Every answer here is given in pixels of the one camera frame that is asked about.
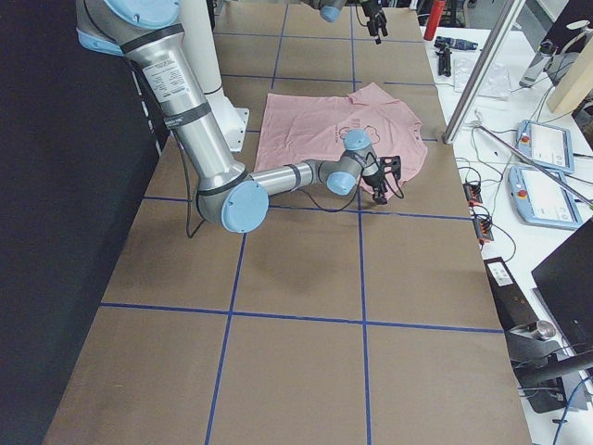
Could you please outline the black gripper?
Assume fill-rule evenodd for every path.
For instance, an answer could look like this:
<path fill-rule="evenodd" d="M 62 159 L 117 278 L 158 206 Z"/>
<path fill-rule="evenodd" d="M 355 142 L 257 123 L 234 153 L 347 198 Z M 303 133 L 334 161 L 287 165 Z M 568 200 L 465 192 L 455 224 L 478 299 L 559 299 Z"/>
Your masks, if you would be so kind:
<path fill-rule="evenodd" d="M 380 3 L 362 3 L 362 10 L 368 19 L 366 27 L 377 45 L 381 43 L 380 35 L 387 36 L 387 19 Z"/>
<path fill-rule="evenodd" d="M 372 188 L 372 199 L 378 205 L 386 205 L 387 181 L 385 178 L 385 167 L 381 159 L 373 162 L 375 171 L 372 174 L 362 175 L 365 184 Z"/>

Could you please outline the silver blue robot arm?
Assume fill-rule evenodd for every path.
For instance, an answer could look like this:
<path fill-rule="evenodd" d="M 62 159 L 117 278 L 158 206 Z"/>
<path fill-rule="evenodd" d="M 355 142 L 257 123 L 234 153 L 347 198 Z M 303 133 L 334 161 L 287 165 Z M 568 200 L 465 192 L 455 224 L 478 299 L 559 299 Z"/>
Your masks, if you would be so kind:
<path fill-rule="evenodd" d="M 271 196 L 310 184 L 343 196 L 365 183 L 375 202 L 386 202 L 387 164 L 362 130 L 347 133 L 337 160 L 307 159 L 252 173 L 233 157 L 221 124 L 246 121 L 221 88 L 207 2 L 79 1 L 76 14 L 81 46 L 125 57 L 147 81 L 197 173 L 195 204 L 205 221 L 250 232 L 264 221 Z"/>
<path fill-rule="evenodd" d="M 387 18 L 381 1 L 306 0 L 303 4 L 317 10 L 321 18 L 330 23 L 340 17 L 345 6 L 353 6 L 359 25 L 367 29 L 377 45 L 382 42 L 382 37 L 388 36 Z"/>

